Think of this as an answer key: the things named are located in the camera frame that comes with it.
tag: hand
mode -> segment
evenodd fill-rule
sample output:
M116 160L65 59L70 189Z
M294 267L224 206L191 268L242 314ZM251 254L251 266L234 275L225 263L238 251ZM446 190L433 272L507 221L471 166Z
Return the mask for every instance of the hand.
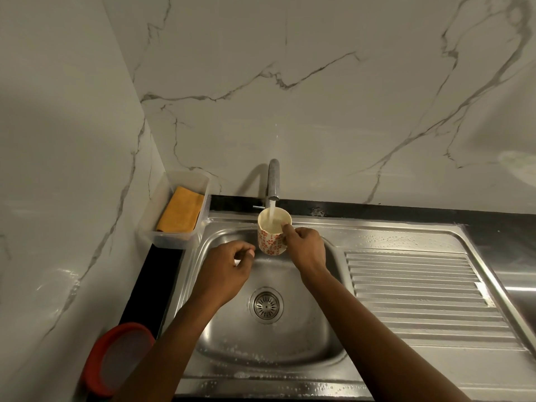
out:
M255 246L245 241L220 244L203 262L190 299L209 301L217 309L236 296L249 277ZM241 259L238 265L234 260Z
M302 280L316 272L327 272L326 249L318 231L305 227L294 229L287 223L283 223L281 227L285 234L288 253L300 271Z

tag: folded cloth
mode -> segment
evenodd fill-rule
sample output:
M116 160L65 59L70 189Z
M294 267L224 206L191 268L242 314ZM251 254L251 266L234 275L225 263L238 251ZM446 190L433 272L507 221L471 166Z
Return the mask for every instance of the folded cloth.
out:
M169 201L157 231L163 233L189 233L196 226L204 195L179 186Z

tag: white marble tile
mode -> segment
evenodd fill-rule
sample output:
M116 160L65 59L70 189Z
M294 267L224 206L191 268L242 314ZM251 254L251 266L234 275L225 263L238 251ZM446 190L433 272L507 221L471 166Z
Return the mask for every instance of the white marble tile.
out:
M536 153L510 103L536 0L103 1L166 169L258 195L276 157L285 198L536 212L499 161Z
M0 4L0 399L70 400L164 168L101 0Z

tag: person's left arm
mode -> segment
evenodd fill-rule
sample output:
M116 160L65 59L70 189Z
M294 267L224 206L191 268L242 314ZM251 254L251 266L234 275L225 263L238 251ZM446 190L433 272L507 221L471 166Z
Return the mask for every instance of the person's left arm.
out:
M254 251L255 246L244 241L231 241L210 250L190 298L114 395L113 402L171 401L205 326L248 279ZM237 266L235 258L242 259Z

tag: person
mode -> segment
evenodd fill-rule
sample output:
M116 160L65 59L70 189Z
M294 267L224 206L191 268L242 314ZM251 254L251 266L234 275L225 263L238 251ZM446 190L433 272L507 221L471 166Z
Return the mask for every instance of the person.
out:
M305 287L376 401L461 402L470 399L380 322L326 268L318 231L283 225L288 252ZM249 277L255 246L243 241L209 251L190 298L126 379L113 402L170 401L205 326ZM240 259L235 265L234 259Z

